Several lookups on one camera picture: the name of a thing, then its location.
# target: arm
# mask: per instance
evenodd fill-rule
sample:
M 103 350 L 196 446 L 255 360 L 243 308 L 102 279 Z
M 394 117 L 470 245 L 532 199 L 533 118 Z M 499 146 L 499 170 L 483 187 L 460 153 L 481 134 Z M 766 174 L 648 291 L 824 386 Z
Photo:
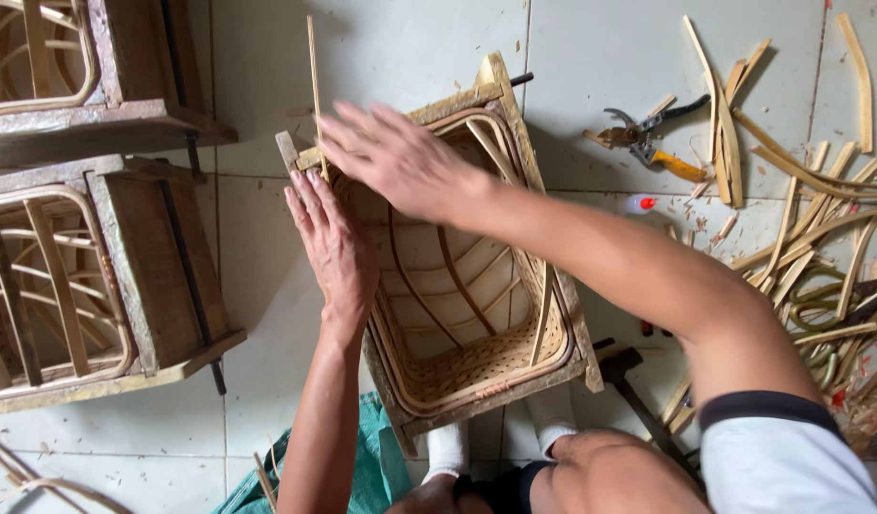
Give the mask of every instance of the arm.
M 506 187 L 399 112 L 335 104 L 321 149 L 400 211 L 487 234 L 555 263 L 629 313 L 680 337 L 699 403 L 732 391 L 820 401 L 771 304 L 721 263 L 594 208 Z
M 372 245 L 317 173 L 294 173 L 292 183 L 298 193 L 286 188 L 286 203 L 325 303 L 283 458 L 277 510 L 345 512 L 359 429 L 359 356 L 378 267 Z

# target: green cloth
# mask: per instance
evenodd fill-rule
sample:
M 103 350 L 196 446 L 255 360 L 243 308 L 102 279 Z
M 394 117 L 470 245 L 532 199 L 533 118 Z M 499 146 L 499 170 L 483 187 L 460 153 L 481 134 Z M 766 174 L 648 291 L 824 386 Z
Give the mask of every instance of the green cloth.
M 282 469 L 283 456 L 289 443 L 289 432 L 274 444 L 276 467 Z M 270 451 L 264 457 L 264 471 L 274 489 L 279 479 L 273 472 Z M 399 497 L 410 490 L 404 456 L 391 430 L 384 406 L 376 392 L 359 397 L 359 435 L 356 441 L 356 467 L 353 470 L 353 494 L 347 512 L 351 514 L 382 514 Z M 252 471 L 242 480 L 226 501 L 213 514 L 270 514 L 257 473 Z

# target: wooden mold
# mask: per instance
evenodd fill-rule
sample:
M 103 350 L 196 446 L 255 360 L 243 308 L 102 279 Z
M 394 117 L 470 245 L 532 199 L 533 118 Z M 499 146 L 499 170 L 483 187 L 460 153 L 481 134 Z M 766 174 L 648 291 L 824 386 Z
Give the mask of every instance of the wooden mold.
M 234 142 L 198 75 L 185 0 L 0 0 L 0 171 Z
M 184 380 L 245 340 L 193 187 L 191 170 L 121 156 L 0 177 L 0 414 Z
M 501 55 L 488 55 L 473 89 L 408 116 L 472 164 L 544 192 Z M 277 142 L 290 170 L 318 166 Z M 406 455 L 413 437 L 584 375 L 602 391 L 572 278 L 502 242 L 405 217 L 330 164 L 331 185 L 379 248 L 366 362 Z

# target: glue bottle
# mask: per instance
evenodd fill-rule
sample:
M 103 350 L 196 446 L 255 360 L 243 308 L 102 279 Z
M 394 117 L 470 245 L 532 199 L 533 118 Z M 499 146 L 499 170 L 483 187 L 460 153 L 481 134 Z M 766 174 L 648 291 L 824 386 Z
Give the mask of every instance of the glue bottle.
M 656 198 L 651 198 L 645 194 L 632 195 L 623 198 L 619 202 L 619 214 L 648 214 L 654 206 L 658 204 Z

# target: white sock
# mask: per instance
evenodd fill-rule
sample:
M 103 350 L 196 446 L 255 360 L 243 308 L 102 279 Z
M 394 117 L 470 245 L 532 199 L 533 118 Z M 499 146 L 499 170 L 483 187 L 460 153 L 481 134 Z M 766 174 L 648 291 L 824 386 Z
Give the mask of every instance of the white sock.
M 470 452 L 466 420 L 429 431 L 425 444 L 429 448 L 429 472 L 423 484 L 436 474 L 461 476 L 467 472 Z
M 525 399 L 527 410 L 531 413 L 533 427 L 540 443 L 540 451 L 548 460 L 553 460 L 549 449 L 556 439 L 563 435 L 575 435 L 572 400 L 568 382 L 535 392 Z

